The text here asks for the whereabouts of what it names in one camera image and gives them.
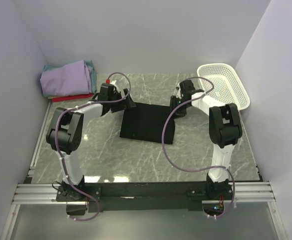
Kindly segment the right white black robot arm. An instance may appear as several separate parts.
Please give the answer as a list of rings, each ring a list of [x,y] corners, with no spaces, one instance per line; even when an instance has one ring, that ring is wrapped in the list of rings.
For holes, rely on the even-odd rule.
[[[207,173],[204,194],[209,198],[231,192],[228,172],[232,152],[242,137],[243,130],[237,105],[223,103],[209,96],[214,89],[213,83],[201,77],[211,85],[207,91],[195,89],[192,78],[177,84],[170,98],[170,116],[181,118],[187,114],[187,108],[195,107],[209,117],[209,137],[213,143],[212,163]]]

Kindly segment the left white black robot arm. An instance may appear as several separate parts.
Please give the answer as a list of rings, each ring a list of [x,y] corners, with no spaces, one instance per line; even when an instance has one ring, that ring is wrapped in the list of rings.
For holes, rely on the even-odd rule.
[[[58,197],[79,201],[88,197],[85,193],[84,174],[81,171],[77,149],[82,139],[85,121],[136,107],[130,96],[131,88],[122,91],[112,81],[103,83],[100,91],[87,103],[71,108],[56,108],[46,133],[46,142],[59,158],[63,179]]]

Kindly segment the black floral print t shirt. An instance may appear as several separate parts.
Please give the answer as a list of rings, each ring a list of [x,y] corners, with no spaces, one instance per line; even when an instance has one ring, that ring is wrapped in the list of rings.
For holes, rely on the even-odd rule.
[[[162,142],[162,131],[170,114],[170,107],[164,105],[136,103],[123,114],[120,137],[124,139]]]

